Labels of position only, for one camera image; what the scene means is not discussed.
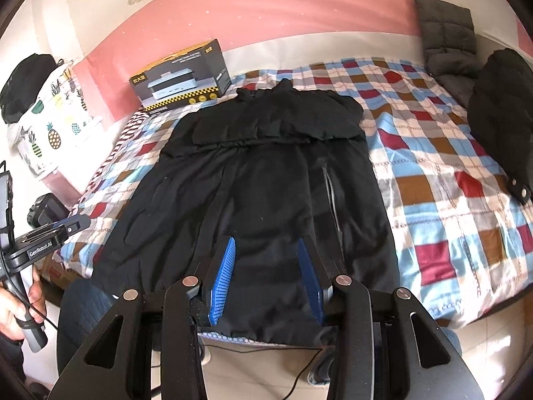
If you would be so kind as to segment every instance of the black sleeve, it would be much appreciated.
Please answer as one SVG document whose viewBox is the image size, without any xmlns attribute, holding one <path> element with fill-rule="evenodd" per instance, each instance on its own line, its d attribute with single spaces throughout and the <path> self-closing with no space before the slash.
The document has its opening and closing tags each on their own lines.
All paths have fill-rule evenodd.
<svg viewBox="0 0 533 400">
<path fill-rule="evenodd" d="M 2 354 L 19 379 L 24 382 L 26 375 L 22 369 L 22 364 L 24 362 L 22 341 L 12 341 L 0 334 L 0 354 Z"/>
</svg>

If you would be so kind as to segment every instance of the bed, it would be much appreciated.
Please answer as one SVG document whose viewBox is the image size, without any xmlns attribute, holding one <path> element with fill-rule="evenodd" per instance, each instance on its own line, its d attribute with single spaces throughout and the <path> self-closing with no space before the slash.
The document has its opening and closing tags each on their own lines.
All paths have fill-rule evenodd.
<svg viewBox="0 0 533 400">
<path fill-rule="evenodd" d="M 363 109 L 370 160 L 391 223 L 403 286 L 435 319 L 461 327 L 533 282 L 533 205 L 505 189 L 501 168 L 470 136 L 466 112 L 420 66 L 379 57 L 348 58 L 233 78 L 237 88 L 334 89 Z M 157 162 L 181 117 L 202 106 L 132 115 L 113 152 L 73 213 L 91 226 L 57 254 L 84 277 L 138 182 Z"/>
</svg>

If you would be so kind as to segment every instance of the metal bolt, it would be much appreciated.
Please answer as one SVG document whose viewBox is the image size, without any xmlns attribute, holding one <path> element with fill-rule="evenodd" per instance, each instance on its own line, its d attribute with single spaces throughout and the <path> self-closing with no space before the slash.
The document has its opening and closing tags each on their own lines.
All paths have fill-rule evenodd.
<svg viewBox="0 0 533 400">
<path fill-rule="evenodd" d="M 340 284 L 341 286 L 349 286 L 352 284 L 352 279 L 348 275 L 339 275 L 337 278 L 335 278 L 335 281 L 337 281 L 337 284 Z"/>
<path fill-rule="evenodd" d="M 183 278 L 183 281 L 182 281 L 183 285 L 185 287 L 194 287 L 198 284 L 198 278 L 196 278 L 195 276 L 191 275 L 189 277 L 185 277 Z"/>
<path fill-rule="evenodd" d="M 409 299 L 411 297 L 411 292 L 406 288 L 400 287 L 396 290 L 396 296 L 400 299 Z"/>
<path fill-rule="evenodd" d="M 134 288 L 130 288 L 129 290 L 126 290 L 123 295 L 126 301 L 133 301 L 134 299 L 137 299 L 137 296 L 139 296 L 139 293 Z"/>
</svg>

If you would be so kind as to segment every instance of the white pineapple print cloth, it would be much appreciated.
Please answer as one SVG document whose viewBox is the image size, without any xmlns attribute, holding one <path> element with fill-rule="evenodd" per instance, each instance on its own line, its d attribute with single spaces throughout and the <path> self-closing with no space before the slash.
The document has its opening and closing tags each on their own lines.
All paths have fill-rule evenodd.
<svg viewBox="0 0 533 400">
<path fill-rule="evenodd" d="M 62 152 L 83 144 L 101 120 L 89 115 L 72 67 L 73 62 L 68 62 L 55 69 L 35 104 L 9 128 L 10 145 L 17 146 L 36 176 L 54 170 L 61 163 Z"/>
</svg>

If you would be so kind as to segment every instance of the plaid bedspread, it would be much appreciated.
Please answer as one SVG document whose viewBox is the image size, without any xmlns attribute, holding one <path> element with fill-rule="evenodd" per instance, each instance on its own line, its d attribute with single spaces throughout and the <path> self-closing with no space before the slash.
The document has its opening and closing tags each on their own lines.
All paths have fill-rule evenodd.
<svg viewBox="0 0 533 400">
<path fill-rule="evenodd" d="M 271 88 L 283 78 L 297 89 L 333 89 L 362 105 L 401 283 L 434 318 L 460 327 L 532 282 L 532 203 L 522 207 L 510 198 L 503 171 L 470 136 L 465 110 L 423 68 L 351 58 L 258 70 L 235 77 L 219 101 L 238 87 Z M 134 114 L 75 208 L 92 221 L 61 250 L 70 268 L 91 275 L 95 254 L 179 119 L 205 105 L 151 118 Z"/>
</svg>

